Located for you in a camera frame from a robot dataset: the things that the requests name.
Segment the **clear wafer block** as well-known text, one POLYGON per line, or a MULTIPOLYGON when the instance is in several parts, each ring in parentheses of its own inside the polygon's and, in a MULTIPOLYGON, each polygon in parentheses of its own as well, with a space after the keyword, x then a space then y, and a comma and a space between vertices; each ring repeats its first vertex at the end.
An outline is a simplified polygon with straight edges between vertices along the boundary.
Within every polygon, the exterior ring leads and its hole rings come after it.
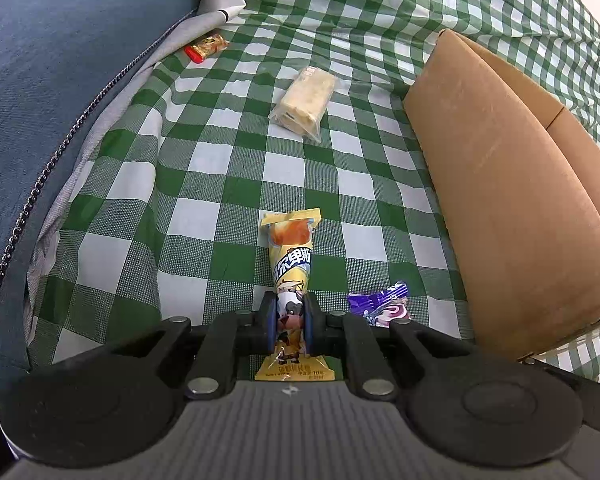
POLYGON ((321 143, 321 120, 338 86, 338 78, 314 66, 306 66, 273 108, 272 122, 321 143))

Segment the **yellow cow snack packet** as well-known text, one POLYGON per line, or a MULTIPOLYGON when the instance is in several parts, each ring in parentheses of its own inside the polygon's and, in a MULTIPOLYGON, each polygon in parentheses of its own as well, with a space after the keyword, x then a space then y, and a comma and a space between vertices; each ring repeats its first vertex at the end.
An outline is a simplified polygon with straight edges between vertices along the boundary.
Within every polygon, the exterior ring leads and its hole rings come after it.
POLYGON ((322 218, 318 208, 265 214, 260 222, 268 236, 274 282, 274 344, 257 374, 259 382, 330 382, 335 372, 308 350, 306 297, 312 268, 313 233, 322 218))

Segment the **purple candy wrapper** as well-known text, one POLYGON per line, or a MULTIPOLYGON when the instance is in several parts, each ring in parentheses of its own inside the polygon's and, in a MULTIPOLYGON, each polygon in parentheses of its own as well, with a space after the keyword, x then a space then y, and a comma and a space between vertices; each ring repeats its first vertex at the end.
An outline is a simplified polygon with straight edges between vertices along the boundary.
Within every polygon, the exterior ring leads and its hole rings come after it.
POLYGON ((365 318, 370 326, 388 328, 394 320, 411 319, 407 307, 409 296, 408 285, 404 281, 397 281, 372 294, 349 294, 347 302, 350 311, 365 318))

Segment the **green white checkered cloth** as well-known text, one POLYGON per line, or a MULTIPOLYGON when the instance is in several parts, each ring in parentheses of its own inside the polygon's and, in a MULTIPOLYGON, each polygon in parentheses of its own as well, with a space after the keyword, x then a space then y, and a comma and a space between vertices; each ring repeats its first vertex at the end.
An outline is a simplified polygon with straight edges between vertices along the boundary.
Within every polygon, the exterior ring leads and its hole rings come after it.
POLYGON ((325 310, 404 281, 417 322, 469 338, 466 295, 402 107, 442 29, 501 55, 600 147, 600 25, 579 0, 246 0, 201 64, 167 46, 87 135, 30 266, 35 366, 162 318, 208 323, 273 286, 268 212, 318 208, 325 310), (272 122, 306 66, 339 80, 321 143, 272 122))

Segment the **red gold candy wrapper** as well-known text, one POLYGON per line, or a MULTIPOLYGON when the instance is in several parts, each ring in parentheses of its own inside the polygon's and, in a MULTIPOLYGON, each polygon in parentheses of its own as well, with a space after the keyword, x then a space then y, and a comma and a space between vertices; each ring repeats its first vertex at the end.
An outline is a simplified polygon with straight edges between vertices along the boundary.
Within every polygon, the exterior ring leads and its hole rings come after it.
POLYGON ((212 34, 204 35, 192 44, 188 44, 183 51, 192 62, 201 64, 211 55, 225 50, 229 45, 230 43, 219 32, 212 32, 212 34))

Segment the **brown cardboard box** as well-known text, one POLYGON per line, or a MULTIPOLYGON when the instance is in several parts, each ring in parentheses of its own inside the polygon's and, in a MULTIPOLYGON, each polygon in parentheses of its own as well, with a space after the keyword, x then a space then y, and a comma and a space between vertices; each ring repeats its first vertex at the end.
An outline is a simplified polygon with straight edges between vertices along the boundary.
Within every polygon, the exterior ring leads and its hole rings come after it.
POLYGON ((600 319, 600 149, 565 105, 445 30, 404 100, 481 347, 520 359, 600 319))

